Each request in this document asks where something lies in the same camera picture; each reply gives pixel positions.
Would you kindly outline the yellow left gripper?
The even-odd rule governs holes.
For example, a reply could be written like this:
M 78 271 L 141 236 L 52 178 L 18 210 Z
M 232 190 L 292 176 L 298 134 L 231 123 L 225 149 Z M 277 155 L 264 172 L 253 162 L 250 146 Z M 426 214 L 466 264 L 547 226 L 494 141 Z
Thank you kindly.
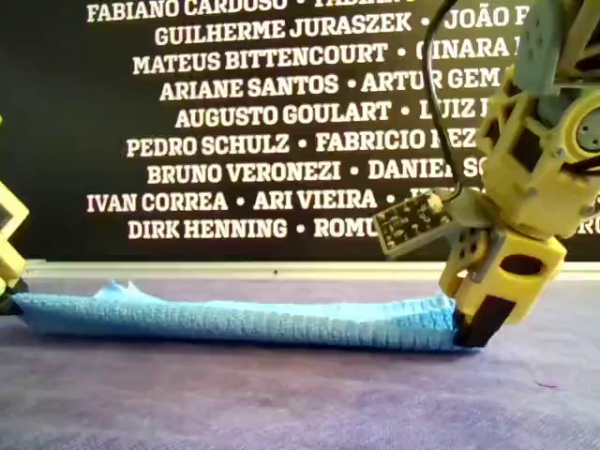
M 29 215 L 28 208 L 1 184 L 1 295 L 2 315 L 22 315 L 23 310 L 13 296 L 23 292 L 25 259 L 10 244 L 10 237 L 19 229 Z

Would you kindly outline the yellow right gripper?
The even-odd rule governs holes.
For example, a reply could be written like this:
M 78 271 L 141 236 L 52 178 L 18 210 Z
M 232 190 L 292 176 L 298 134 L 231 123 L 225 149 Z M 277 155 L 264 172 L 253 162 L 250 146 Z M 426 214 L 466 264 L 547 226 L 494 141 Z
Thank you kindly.
M 537 240 L 510 229 L 457 232 L 440 278 L 442 291 L 457 304 L 453 343 L 485 347 L 504 322 L 522 320 L 565 255 L 554 237 Z M 469 327 L 465 316 L 472 319 Z

